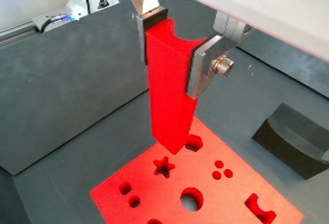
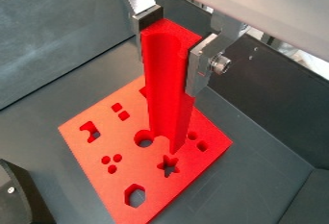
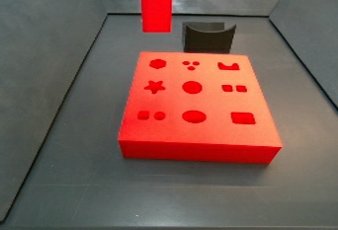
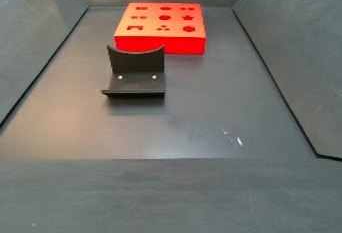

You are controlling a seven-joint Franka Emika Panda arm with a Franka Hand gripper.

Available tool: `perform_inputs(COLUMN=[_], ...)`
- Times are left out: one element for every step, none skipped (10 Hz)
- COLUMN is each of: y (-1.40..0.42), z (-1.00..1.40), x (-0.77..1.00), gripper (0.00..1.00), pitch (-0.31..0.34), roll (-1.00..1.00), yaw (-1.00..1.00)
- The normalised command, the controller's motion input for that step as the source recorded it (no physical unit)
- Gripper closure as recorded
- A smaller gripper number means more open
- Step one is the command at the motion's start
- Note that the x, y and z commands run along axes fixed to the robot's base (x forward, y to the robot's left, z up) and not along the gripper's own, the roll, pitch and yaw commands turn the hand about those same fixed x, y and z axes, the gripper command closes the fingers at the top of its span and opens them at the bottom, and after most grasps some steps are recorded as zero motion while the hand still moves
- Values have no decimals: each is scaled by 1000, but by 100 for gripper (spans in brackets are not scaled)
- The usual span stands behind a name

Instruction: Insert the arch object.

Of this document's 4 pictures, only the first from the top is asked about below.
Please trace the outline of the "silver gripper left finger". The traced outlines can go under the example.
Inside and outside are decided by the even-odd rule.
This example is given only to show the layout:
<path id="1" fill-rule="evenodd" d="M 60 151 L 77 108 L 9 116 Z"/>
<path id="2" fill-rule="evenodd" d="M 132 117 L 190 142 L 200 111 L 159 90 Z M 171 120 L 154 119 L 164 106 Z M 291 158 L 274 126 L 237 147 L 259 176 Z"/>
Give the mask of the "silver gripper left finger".
<path id="1" fill-rule="evenodd" d="M 139 31 L 142 62 L 148 64 L 147 30 L 167 18 L 168 10 L 159 5 L 158 0 L 131 0 L 131 2 Z"/>

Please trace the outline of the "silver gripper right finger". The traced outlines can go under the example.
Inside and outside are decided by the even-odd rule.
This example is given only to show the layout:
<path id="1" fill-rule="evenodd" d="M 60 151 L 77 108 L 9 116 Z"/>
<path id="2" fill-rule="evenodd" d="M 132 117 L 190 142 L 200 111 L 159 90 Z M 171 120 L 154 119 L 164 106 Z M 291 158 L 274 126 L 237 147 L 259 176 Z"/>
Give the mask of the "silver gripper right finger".
<path id="1" fill-rule="evenodd" d="M 186 94 L 196 99 L 211 84 L 215 74 L 226 77 L 234 67 L 227 58 L 230 51 L 245 40 L 253 28 L 223 12 L 215 13 L 214 30 L 217 35 L 195 48 L 191 58 Z"/>

